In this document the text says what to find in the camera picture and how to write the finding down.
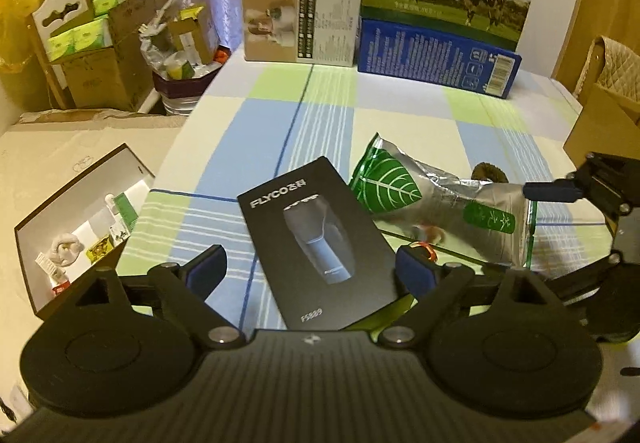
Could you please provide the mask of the open white gift box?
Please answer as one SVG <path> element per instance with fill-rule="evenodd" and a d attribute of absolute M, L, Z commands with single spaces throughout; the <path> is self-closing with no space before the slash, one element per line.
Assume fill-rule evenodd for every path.
<path fill-rule="evenodd" d="M 122 144 L 15 226 L 27 296 L 39 319 L 86 271 L 116 264 L 153 181 L 150 169 Z"/>

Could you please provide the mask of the brown cardboard box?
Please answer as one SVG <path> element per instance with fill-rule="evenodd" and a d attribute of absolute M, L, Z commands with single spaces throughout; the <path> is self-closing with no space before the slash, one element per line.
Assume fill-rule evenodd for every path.
<path fill-rule="evenodd" d="M 564 151 L 578 168 L 590 152 L 638 159 L 639 103 L 594 85 Z"/>

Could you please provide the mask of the quilted beige cover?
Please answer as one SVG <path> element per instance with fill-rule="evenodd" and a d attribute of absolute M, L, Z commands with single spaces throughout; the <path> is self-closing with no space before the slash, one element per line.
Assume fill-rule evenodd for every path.
<path fill-rule="evenodd" d="M 586 103 L 590 90 L 598 86 L 631 102 L 639 102 L 639 55 L 605 36 L 590 44 L 573 94 Z"/>

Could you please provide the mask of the black shaver box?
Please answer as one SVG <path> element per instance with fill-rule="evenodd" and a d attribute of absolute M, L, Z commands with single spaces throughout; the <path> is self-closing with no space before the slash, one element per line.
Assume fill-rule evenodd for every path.
<path fill-rule="evenodd" d="M 407 296 L 394 249 L 326 157 L 238 203 L 289 329 L 348 328 Z"/>

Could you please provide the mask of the trash bin with bag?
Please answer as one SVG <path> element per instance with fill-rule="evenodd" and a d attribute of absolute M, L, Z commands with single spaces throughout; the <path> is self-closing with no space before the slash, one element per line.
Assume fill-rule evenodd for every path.
<path fill-rule="evenodd" d="M 205 3 L 167 0 L 139 27 L 142 58 L 169 115 L 191 114 L 231 56 Z"/>

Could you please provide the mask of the brown hair scrunchie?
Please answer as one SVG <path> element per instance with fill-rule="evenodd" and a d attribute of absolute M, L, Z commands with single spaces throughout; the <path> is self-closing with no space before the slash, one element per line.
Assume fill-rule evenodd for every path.
<path fill-rule="evenodd" d="M 477 164 L 471 174 L 472 180 L 490 181 L 494 183 L 508 183 L 506 174 L 497 166 L 490 163 Z"/>

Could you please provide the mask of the red white toy car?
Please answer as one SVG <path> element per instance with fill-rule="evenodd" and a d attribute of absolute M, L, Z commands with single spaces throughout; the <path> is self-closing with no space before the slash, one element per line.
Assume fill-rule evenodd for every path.
<path fill-rule="evenodd" d="M 431 244 L 425 243 L 425 241 L 414 241 L 408 245 L 408 249 L 414 259 L 437 261 L 437 252 Z"/>

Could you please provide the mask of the checkered bed sheet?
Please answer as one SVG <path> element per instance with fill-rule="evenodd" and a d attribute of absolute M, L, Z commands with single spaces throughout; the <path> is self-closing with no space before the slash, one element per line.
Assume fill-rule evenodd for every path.
<path fill-rule="evenodd" d="M 564 143 L 580 104 L 558 81 L 518 73 L 506 99 L 356 68 L 250 63 L 232 54 L 162 166 L 119 259 L 122 275 L 224 246 L 227 275 L 209 304 L 242 330 L 284 323 L 236 199 L 318 157 L 349 177 L 374 136 L 458 177 L 491 163 L 515 183 L 573 163 Z"/>

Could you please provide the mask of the beige product box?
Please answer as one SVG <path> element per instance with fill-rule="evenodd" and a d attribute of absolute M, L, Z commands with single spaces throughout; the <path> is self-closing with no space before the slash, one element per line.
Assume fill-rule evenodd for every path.
<path fill-rule="evenodd" d="M 361 0 L 242 0 L 250 62 L 354 64 Z"/>

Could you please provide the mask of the yellow plastic bag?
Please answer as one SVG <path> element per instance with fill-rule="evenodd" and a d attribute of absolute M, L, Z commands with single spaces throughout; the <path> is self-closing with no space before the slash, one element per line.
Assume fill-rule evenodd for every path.
<path fill-rule="evenodd" d="M 44 0 L 1 0 L 1 82 L 15 105 L 35 107 L 44 85 L 26 18 Z"/>

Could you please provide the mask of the silver green tea bag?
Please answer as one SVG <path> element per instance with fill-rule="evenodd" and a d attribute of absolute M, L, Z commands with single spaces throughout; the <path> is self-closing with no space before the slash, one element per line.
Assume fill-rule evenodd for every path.
<path fill-rule="evenodd" d="M 375 221 L 411 241 L 503 267 L 528 262 L 530 201 L 521 184 L 461 179 L 377 134 L 349 187 Z"/>

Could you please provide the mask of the blue carton box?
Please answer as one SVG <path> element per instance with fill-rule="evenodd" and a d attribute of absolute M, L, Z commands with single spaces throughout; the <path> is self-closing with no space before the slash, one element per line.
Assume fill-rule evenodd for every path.
<path fill-rule="evenodd" d="M 361 73 L 428 82 L 504 99 L 522 62 L 518 54 L 428 28 L 364 18 Z"/>

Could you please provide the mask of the cardboard box with tissues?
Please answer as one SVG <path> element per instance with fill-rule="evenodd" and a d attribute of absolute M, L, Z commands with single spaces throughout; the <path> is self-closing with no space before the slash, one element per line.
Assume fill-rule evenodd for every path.
<path fill-rule="evenodd" d="M 53 106 L 137 111 L 152 89 L 139 28 L 154 13 L 155 0 L 43 0 L 26 25 Z"/>

